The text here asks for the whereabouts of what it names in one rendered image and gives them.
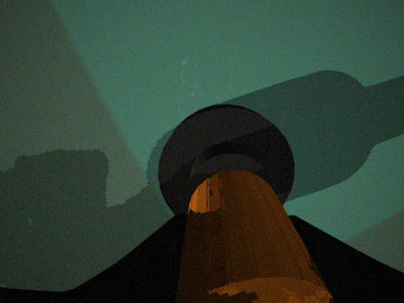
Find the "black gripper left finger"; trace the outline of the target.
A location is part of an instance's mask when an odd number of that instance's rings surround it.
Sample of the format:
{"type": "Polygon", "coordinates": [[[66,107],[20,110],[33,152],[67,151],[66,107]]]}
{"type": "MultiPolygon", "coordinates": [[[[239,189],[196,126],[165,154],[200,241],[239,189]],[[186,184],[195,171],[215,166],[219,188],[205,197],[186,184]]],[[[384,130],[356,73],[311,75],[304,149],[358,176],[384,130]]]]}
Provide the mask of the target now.
{"type": "Polygon", "coordinates": [[[0,303],[175,303],[185,226],[185,213],[176,213],[128,255],[73,290],[0,286],[0,303]]]}

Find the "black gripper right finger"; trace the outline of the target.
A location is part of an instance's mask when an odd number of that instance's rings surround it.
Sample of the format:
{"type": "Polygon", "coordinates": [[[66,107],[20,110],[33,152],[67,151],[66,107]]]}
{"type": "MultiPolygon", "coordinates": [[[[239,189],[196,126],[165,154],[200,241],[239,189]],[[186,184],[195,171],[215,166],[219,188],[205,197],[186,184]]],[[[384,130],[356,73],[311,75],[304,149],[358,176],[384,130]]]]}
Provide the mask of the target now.
{"type": "Polygon", "coordinates": [[[336,303],[404,303],[404,273],[289,215],[336,303]]]}

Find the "orange knob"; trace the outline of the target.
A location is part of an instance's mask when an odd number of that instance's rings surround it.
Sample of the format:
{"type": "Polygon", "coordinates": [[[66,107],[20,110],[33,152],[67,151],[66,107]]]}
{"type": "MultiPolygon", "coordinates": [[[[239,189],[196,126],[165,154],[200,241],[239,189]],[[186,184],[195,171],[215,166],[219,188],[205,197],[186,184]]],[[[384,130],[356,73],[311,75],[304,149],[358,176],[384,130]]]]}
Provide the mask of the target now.
{"type": "Polygon", "coordinates": [[[189,202],[175,303],[336,303],[280,199],[245,171],[189,202]]]}

